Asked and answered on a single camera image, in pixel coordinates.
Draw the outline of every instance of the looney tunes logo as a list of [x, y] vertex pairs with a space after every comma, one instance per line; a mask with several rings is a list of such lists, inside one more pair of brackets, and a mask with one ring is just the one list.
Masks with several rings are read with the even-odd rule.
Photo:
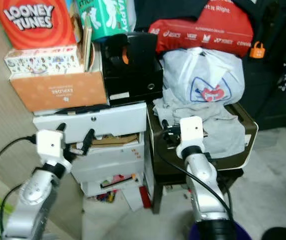
[[20, 7], [11, 6], [5, 9], [4, 13], [20, 30], [47, 28], [51, 29], [52, 11], [54, 6], [45, 4], [21, 5]]

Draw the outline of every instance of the orange box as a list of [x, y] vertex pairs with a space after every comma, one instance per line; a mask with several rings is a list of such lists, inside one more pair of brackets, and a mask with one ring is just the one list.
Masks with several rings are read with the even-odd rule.
[[64, 0], [0, 0], [0, 21], [19, 50], [76, 44]]
[[99, 71], [26, 77], [17, 74], [10, 82], [31, 112], [107, 103]]

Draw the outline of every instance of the green package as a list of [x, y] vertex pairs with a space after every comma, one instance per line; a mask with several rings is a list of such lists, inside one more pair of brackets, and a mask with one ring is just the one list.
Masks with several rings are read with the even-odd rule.
[[91, 19], [92, 40], [129, 31], [126, 0], [76, 0], [83, 28]]

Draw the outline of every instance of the white drawer unit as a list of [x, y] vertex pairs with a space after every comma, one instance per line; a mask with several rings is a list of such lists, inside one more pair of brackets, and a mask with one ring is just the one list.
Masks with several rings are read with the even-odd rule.
[[128, 175], [144, 171], [144, 133], [139, 142], [117, 147], [91, 148], [87, 156], [73, 162], [72, 174], [77, 182], [90, 182], [117, 174]]
[[101, 187], [101, 183], [104, 181], [103, 178], [97, 181], [82, 182], [81, 189], [83, 190], [85, 196], [92, 197], [99, 194], [105, 194], [112, 190], [125, 190], [134, 187], [138, 188], [143, 185], [142, 180], [143, 180], [143, 174], [142, 172], [140, 172], [135, 174], [134, 179], [120, 182], [106, 188]]
[[94, 113], [36, 116], [33, 123], [38, 130], [55, 130], [59, 124], [66, 123], [65, 141], [69, 144], [82, 142], [90, 129], [95, 130], [95, 136], [120, 136], [144, 132], [146, 114], [146, 103], [142, 102]]

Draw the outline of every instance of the wall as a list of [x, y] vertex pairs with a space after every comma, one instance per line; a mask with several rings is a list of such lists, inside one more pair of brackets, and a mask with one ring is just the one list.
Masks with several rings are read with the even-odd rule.
[[[36, 131], [32, 114], [25, 109], [8, 81], [10, 72], [3, 57], [9, 49], [10, 43], [0, 26], [0, 149], [11, 140]], [[39, 165], [35, 146], [26, 141], [17, 143], [0, 158], [0, 181], [11, 188], [26, 180], [34, 167]], [[50, 218], [73, 238], [80, 239], [81, 210], [80, 189], [73, 177], [68, 175], [62, 180]]]

